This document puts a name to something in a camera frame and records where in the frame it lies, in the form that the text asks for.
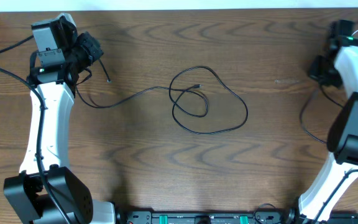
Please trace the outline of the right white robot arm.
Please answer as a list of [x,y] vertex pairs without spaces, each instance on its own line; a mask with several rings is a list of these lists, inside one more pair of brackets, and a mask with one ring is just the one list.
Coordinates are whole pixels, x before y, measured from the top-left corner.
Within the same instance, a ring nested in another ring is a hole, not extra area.
[[357,223],[357,215],[332,210],[347,188],[358,178],[358,38],[355,22],[331,24],[324,55],[318,55],[308,71],[324,86],[344,87],[347,101],[334,120],[324,142],[328,156],[319,174],[297,199],[283,223]]

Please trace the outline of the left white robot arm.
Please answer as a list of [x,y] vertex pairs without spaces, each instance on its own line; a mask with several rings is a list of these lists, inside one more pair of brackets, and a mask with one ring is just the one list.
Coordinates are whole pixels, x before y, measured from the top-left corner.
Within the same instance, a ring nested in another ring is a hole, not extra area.
[[29,142],[19,173],[4,181],[4,195],[22,223],[115,223],[110,202],[100,202],[70,170],[68,132],[81,72],[103,55],[89,33],[77,32],[68,13],[31,26],[37,50],[27,84],[32,100]]

